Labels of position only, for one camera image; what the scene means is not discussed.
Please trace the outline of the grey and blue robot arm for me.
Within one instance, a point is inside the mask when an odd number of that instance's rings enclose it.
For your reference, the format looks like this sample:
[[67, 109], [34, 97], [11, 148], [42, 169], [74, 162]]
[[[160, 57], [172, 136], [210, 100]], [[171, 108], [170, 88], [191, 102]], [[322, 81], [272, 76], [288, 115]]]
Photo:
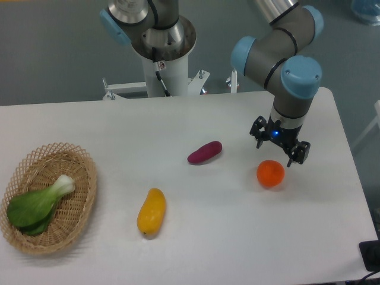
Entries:
[[[271, 141], [281, 147], [289, 163], [302, 164], [310, 144], [299, 141], [299, 131], [316, 95], [322, 69], [316, 60], [299, 55], [321, 33], [321, 13], [297, 1], [258, 1], [271, 26], [262, 39], [241, 38], [230, 62], [240, 74], [274, 96], [270, 117], [258, 117], [250, 134], [258, 145]], [[140, 56], [149, 97], [190, 93], [188, 55], [197, 35], [179, 13], [178, 1], [109, 1], [100, 21], [120, 45], [131, 45]]]

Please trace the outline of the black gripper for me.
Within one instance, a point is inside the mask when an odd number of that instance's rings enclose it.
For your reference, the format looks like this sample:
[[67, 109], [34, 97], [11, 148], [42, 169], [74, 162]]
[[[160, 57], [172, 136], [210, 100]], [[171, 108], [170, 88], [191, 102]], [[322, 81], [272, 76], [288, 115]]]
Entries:
[[298, 140], [302, 125], [303, 118], [275, 116], [266, 121], [264, 117], [258, 116], [249, 134], [255, 138], [256, 148], [260, 148], [264, 141], [271, 141], [281, 147], [288, 154], [287, 167], [290, 167], [292, 163], [303, 164], [308, 158], [311, 144]]

